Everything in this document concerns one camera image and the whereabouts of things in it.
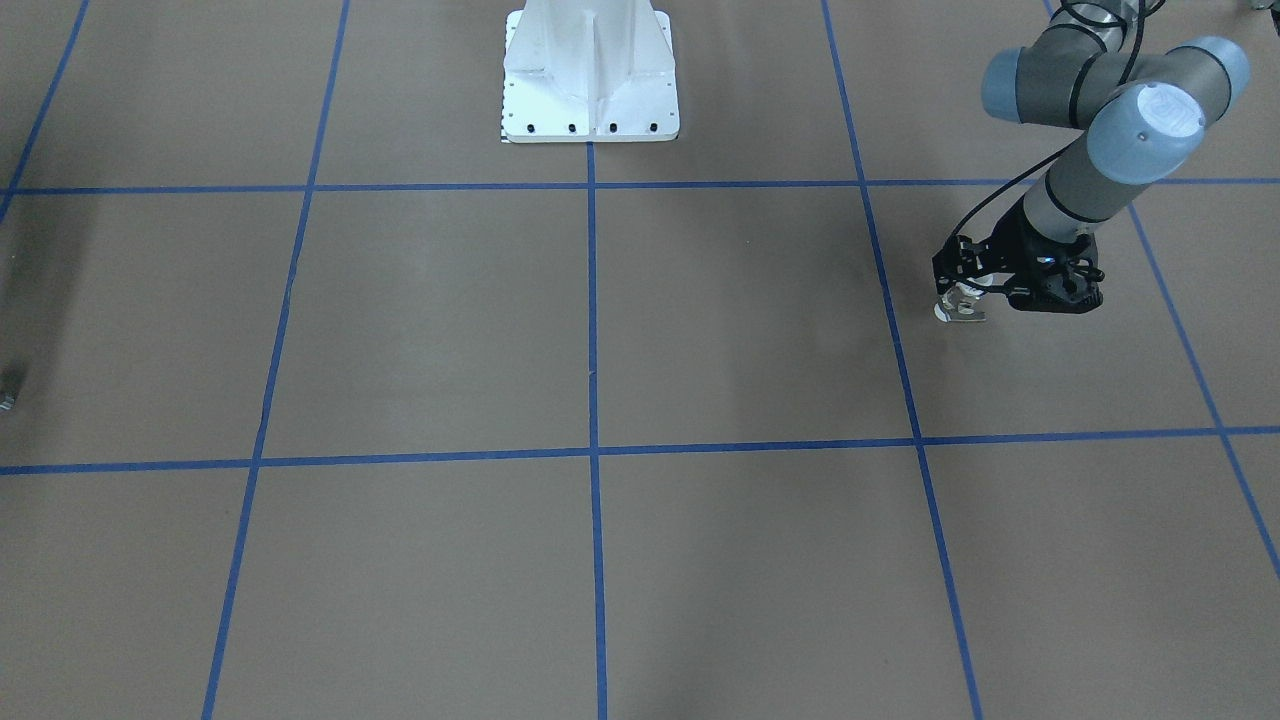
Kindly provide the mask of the white PPR pipe fitting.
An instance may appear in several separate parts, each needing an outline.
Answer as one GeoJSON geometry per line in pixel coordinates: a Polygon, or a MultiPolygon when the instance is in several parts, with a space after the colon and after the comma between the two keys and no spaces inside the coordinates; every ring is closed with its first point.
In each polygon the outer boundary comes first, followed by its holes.
{"type": "Polygon", "coordinates": [[[986,295],[983,290],[969,284],[954,284],[937,299],[934,318],[948,324],[987,322],[987,314],[980,306],[986,295]]]}

